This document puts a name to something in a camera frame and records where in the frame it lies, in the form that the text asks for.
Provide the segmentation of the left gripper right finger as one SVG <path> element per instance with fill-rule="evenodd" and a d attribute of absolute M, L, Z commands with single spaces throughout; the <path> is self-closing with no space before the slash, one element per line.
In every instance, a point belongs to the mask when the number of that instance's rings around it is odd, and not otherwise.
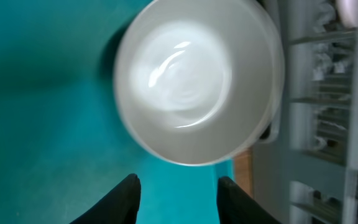
<path fill-rule="evenodd" d="M 216 203 L 220 224 L 280 224 L 227 176 L 218 180 Z"/>

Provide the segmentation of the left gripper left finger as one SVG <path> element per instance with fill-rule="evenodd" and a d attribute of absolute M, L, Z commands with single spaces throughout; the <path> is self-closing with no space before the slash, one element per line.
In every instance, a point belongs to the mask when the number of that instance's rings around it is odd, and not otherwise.
<path fill-rule="evenodd" d="M 70 224 L 135 224 L 140 196 L 140 179 L 136 174 L 129 174 Z"/>

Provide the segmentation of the bowl with rice leftovers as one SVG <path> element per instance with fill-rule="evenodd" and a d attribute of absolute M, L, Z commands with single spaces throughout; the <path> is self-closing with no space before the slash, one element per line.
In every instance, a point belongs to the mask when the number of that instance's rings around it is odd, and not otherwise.
<path fill-rule="evenodd" d="M 114 64 L 124 126 L 146 151 L 204 166 L 253 145 L 280 109 L 285 61 L 248 0 L 158 0 L 130 23 Z"/>

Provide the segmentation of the pink bowl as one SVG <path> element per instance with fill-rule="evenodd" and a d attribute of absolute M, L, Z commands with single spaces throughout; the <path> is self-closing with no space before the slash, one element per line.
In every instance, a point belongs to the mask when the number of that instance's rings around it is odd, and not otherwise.
<path fill-rule="evenodd" d="M 358 0 L 336 0 L 336 6 L 346 27 L 358 27 Z"/>

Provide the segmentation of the grey dishwasher rack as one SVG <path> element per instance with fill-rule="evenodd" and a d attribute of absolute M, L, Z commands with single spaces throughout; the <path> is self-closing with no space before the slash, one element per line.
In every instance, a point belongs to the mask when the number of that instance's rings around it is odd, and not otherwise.
<path fill-rule="evenodd" d="M 286 59 L 280 111 L 253 149 L 254 198 L 281 223 L 358 223 L 358 27 L 336 1 L 263 1 Z"/>

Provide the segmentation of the teal serving tray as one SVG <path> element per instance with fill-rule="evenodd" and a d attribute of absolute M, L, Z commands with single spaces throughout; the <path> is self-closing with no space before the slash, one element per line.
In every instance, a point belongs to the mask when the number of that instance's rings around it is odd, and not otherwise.
<path fill-rule="evenodd" d="M 112 91 L 117 45 L 146 1 L 0 0 L 0 223 L 70 223 L 129 174 L 138 223 L 217 223 L 232 162 L 186 167 L 143 150 Z"/>

